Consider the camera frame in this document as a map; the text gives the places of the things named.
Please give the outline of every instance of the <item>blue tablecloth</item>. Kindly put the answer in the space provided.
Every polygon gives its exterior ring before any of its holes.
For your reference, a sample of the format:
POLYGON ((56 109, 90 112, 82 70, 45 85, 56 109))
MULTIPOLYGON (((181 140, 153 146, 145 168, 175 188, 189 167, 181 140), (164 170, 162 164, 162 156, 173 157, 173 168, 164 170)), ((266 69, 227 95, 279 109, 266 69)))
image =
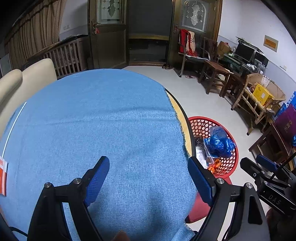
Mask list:
MULTIPOLYGON (((0 206, 8 224, 27 232, 43 184, 68 184, 101 156, 110 171, 88 210, 106 241, 121 229, 131 241, 193 237, 184 219, 197 191, 176 113, 159 83, 117 69, 67 76, 27 101, 4 153, 7 197, 0 206)), ((79 240, 66 204, 64 210, 79 240)))

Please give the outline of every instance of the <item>blue box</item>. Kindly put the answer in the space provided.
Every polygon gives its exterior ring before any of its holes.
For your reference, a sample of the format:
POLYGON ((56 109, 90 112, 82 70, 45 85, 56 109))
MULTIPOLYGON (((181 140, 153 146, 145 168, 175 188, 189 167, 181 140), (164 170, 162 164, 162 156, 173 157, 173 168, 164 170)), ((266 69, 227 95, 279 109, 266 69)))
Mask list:
POLYGON ((291 98, 288 100, 287 103, 283 103, 283 105, 281 106, 281 108, 279 109, 279 111, 277 112, 275 118, 278 118, 291 104, 292 106, 296 106, 296 91, 294 91, 294 94, 291 96, 291 98))

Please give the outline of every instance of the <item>blue plastic bag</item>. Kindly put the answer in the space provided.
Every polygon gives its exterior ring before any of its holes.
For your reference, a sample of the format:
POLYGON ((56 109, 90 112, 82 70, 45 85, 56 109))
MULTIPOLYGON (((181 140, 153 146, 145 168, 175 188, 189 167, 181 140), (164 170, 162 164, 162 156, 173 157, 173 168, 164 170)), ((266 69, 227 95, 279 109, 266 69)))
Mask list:
POLYGON ((227 138, 225 130, 221 126, 212 126, 210 127, 210 135, 209 138, 205 138, 205 143, 212 157, 231 157, 235 143, 227 138))

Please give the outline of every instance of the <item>wicker chair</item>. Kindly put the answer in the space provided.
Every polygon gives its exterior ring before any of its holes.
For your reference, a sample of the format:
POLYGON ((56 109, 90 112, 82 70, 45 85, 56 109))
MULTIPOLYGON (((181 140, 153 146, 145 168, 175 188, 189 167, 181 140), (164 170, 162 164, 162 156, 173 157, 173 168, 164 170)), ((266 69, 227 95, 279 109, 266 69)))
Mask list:
MULTIPOLYGON (((241 107, 245 111, 247 111, 250 115, 255 116, 254 124, 257 125, 260 123, 264 118, 266 118, 266 122, 271 118, 271 116, 275 113, 275 109, 277 108, 278 104, 286 99, 286 95, 283 91, 270 79, 264 78, 263 75, 254 73, 247 75, 246 83, 244 85, 243 90, 238 95, 235 103, 232 105, 231 110, 234 110, 237 106, 241 107), (264 106, 260 104, 259 101, 253 96, 253 94, 248 89, 248 84, 253 85, 255 83, 263 84, 262 81, 265 81, 266 89, 273 95, 273 98, 270 99, 264 106), (242 107, 239 102, 244 100, 247 106, 250 108, 252 112, 246 110, 242 107)), ((247 135, 250 135, 252 130, 254 129, 253 123, 251 121, 251 127, 247 135)))

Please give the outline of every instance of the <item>door handle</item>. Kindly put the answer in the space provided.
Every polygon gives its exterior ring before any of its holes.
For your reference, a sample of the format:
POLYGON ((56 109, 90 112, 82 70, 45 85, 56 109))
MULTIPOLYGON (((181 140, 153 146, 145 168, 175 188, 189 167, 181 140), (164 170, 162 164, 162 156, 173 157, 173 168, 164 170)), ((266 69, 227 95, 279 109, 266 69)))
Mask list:
POLYGON ((100 33, 100 32, 99 32, 99 29, 96 27, 97 24, 98 24, 98 23, 93 23, 93 21, 91 21, 91 25, 92 25, 91 33, 92 33, 93 35, 95 35, 95 34, 99 34, 99 33, 100 33))
POLYGON ((178 24, 176 23, 175 26, 174 26, 174 34, 177 33, 178 29, 179 29, 178 24))

